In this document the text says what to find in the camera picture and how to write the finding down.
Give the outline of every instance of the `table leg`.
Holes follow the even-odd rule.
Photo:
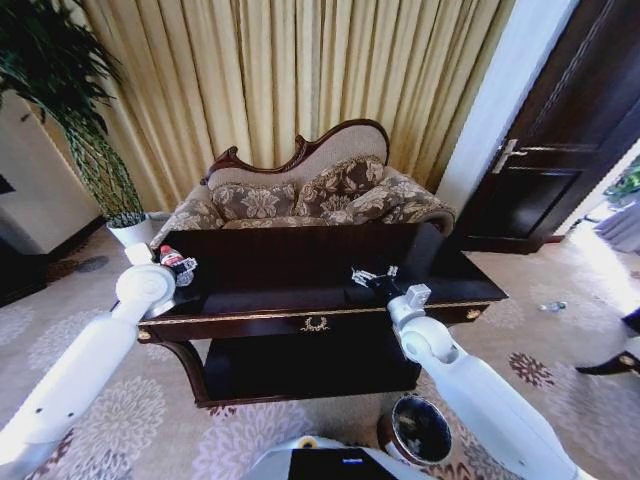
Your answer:
[[[187,377],[189,378],[189,383],[191,384],[191,390],[193,391],[196,405],[198,407],[202,407],[205,404],[210,403],[211,400],[209,399],[209,392],[207,391],[202,360],[200,360],[200,355],[198,355],[198,351],[195,349],[193,344],[190,341],[185,340],[182,342],[165,341],[160,342],[157,345],[162,345],[163,347],[171,350],[178,357],[180,363],[182,363]]]

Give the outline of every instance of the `sofa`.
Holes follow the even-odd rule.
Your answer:
[[[220,155],[151,242],[174,230],[312,227],[365,222],[433,224],[449,235],[455,211],[388,165],[389,138],[367,119],[343,122],[314,142],[298,135],[293,158],[253,167],[237,147]]]

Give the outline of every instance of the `beige curtain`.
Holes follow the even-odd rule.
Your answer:
[[[121,62],[110,139],[147,209],[231,145],[259,167],[297,133],[378,120],[391,164],[435,189],[513,0],[88,0]]]

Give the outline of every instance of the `patterned carpet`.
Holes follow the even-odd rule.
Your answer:
[[[587,228],[529,256],[470,258],[511,298],[456,339],[538,408],[571,457],[601,479],[640,478],[640,379],[588,377],[573,366],[617,353],[618,320],[640,305],[640,257],[615,254]],[[82,327],[113,303],[127,267],[106,230],[94,234],[45,290],[0,309],[0,425]],[[566,311],[540,303],[564,300]],[[206,342],[198,345],[205,353]],[[510,479],[443,405],[428,378],[418,392],[448,417],[455,443],[429,469],[444,480]],[[33,476],[41,479],[236,479],[268,447],[305,433],[377,447],[375,425],[399,393],[196,409],[180,364],[162,347],[136,345],[106,390]]]

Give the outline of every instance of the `potted plant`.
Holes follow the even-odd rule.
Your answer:
[[[148,243],[150,220],[96,109],[112,98],[98,79],[119,79],[116,60],[60,3],[0,0],[0,100],[14,91],[40,109],[42,122],[55,120],[109,229],[125,246]]]
[[[624,208],[636,199],[640,192],[640,157],[629,165],[616,182],[604,192],[614,208]]]

